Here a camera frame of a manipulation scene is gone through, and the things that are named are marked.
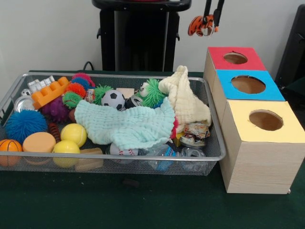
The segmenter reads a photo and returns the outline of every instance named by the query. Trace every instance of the mint green cloth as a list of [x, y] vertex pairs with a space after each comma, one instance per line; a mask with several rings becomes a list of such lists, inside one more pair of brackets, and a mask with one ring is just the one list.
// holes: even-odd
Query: mint green cloth
[[93, 143], [106, 145], [113, 142], [121, 150], [166, 143], [173, 129], [174, 117], [167, 97], [156, 109], [138, 106], [117, 111], [82, 100], [75, 110], [76, 122], [85, 127]]

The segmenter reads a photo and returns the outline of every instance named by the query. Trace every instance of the yellow ball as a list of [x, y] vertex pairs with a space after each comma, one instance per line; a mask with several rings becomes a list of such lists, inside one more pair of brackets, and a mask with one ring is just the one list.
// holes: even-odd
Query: yellow ball
[[87, 140], [87, 132], [81, 125], [72, 123], [62, 129], [61, 140], [70, 140], [82, 147]]
[[[66, 154], [80, 154], [79, 147], [73, 141], [63, 140], [57, 143], [53, 149], [54, 153], [66, 153]], [[53, 157], [53, 161], [56, 165], [62, 168], [70, 168], [77, 164], [78, 158], [64, 158], [64, 157]]]

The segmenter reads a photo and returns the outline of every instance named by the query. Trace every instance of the mesh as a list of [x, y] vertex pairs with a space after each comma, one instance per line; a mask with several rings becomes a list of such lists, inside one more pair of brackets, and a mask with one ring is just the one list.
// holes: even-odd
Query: mesh
[[[53, 75], [55, 80], [61, 76]], [[10, 95], [9, 103], [13, 104], [20, 96], [23, 89], [28, 88], [27, 83], [38, 79], [43, 80], [47, 75], [28, 75], [21, 79], [19, 85]], [[140, 88], [142, 83], [148, 77], [122, 77], [122, 76], [107, 76], [92, 77], [96, 85], [108, 85], [113, 88]], [[203, 81], [196, 78], [190, 78], [190, 86], [194, 94], [208, 104], [207, 94]], [[12, 113], [12, 107], [8, 106], [2, 111], [5, 115]], [[67, 125], [58, 124], [60, 130]], [[216, 129], [212, 125], [210, 128], [211, 136], [206, 139], [206, 146], [203, 152], [209, 157], [218, 157], [221, 154], [220, 145], [216, 135]], [[0, 140], [6, 139], [4, 127], [0, 127]], [[175, 144], [170, 146], [176, 151], [181, 152], [183, 147], [176, 147]], [[107, 146], [94, 144], [91, 140], [87, 140], [81, 149], [96, 148], [102, 149], [105, 154]], [[40, 171], [40, 172], [90, 172], [90, 173], [126, 173], [126, 174], [158, 174], [158, 175], [208, 175], [217, 161], [177, 161], [173, 157], [170, 161], [160, 160], [127, 160], [127, 159], [111, 159], [111, 155], [107, 155], [107, 159], [94, 158], [56, 158], [56, 157], [41, 157], [41, 156], [21, 156], [17, 163], [12, 165], [10, 161], [16, 161], [15, 156], [0, 156], [0, 170], [7, 171]]]

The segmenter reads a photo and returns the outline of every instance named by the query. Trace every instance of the wire mesh basket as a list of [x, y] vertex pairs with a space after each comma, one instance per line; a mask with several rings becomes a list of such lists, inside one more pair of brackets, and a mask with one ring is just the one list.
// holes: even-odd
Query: wire mesh basket
[[[0, 103], [0, 140], [6, 139], [5, 124], [13, 113], [14, 102], [20, 97], [27, 83], [36, 79], [43, 80], [49, 76], [55, 80], [65, 76], [69, 80], [70, 73], [26, 73], [17, 78], [12, 87]], [[101, 75], [90, 74], [96, 85], [109, 85], [113, 88], [140, 88], [149, 78], [163, 79], [160, 76], [130, 76], [130, 75]], [[160, 175], [208, 175], [217, 161], [226, 154], [224, 139], [218, 122], [209, 86], [202, 78], [189, 78], [194, 94], [211, 109], [213, 124], [210, 127], [211, 136], [206, 139], [203, 152], [206, 157], [181, 156], [182, 147], [170, 146], [177, 152], [177, 156], [121, 156], [105, 154], [108, 146], [94, 144], [87, 139], [81, 149], [100, 148], [104, 154], [59, 154], [34, 152], [0, 152], [0, 159], [7, 160], [8, 166], [0, 166], [0, 170], [7, 171], [40, 171], [40, 172], [89, 172], [89, 173], [126, 173], [126, 174], [160, 174]], [[59, 129], [67, 125], [58, 124]], [[9, 166], [10, 160], [18, 159], [18, 163]], [[54, 162], [73, 164], [70, 168], [62, 168]]]

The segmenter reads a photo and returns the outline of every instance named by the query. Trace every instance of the white towel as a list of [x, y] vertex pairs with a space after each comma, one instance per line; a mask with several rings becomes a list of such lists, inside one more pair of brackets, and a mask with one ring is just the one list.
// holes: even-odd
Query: white towel
[[161, 80], [159, 90], [168, 94], [179, 121], [178, 133], [182, 132], [188, 123], [204, 121], [205, 124], [211, 125], [210, 109], [193, 94], [186, 66], [179, 66], [172, 76]]

